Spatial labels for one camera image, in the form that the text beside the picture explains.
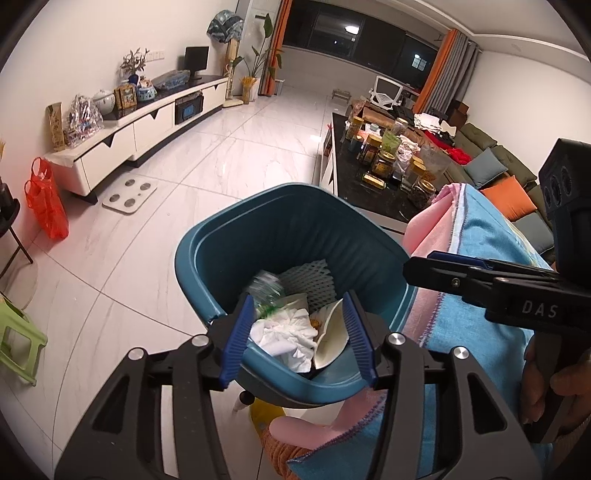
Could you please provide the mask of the right hand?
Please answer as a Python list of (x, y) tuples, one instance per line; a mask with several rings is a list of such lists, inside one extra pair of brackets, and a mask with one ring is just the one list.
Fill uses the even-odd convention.
[(524, 354), (525, 365), (520, 394), (520, 419), (523, 424), (540, 420), (545, 412), (545, 396), (548, 389), (563, 397), (573, 397), (561, 429), (572, 431), (590, 417), (590, 354), (580, 361), (545, 379), (537, 362), (537, 336), (534, 335)]

